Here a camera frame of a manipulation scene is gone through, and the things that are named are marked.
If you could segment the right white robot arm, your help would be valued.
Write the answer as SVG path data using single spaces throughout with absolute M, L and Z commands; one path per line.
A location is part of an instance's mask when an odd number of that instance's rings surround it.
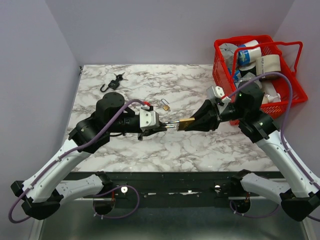
M 260 195 L 280 205 L 293 220 L 301 222 L 320 205 L 319 177 L 290 148 L 274 119 L 261 110 L 264 93 L 255 82 L 241 84 L 234 92 L 234 102 L 222 94 L 223 90 L 218 86 L 209 88 L 208 99 L 184 130 L 209 132 L 216 130 L 222 122 L 238 120 L 241 132 L 264 151 L 286 183 L 241 170 L 232 177 L 230 191 L 236 196 L 245 192 Z

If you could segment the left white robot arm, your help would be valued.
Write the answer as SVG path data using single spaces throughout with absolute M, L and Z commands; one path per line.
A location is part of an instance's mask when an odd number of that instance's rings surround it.
M 17 180 L 10 187 L 27 218 L 43 220 L 69 201 L 110 194 L 113 183 L 106 173 L 98 171 L 81 180 L 64 182 L 65 177 L 82 161 L 110 141 L 111 133 L 136 133 L 138 139 L 166 131 L 159 114 L 147 102 L 140 104 L 139 113 L 117 92 L 109 92 L 98 100 L 90 117 L 77 123 L 58 152 L 27 180 Z

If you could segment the large brass padlock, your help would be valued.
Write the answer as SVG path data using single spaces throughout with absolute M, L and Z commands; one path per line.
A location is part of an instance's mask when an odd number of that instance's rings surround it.
M 182 118 L 179 120 L 172 121 L 172 124 L 164 125 L 167 129 L 175 128 L 177 131 L 184 131 L 190 124 L 195 121 L 194 117 Z

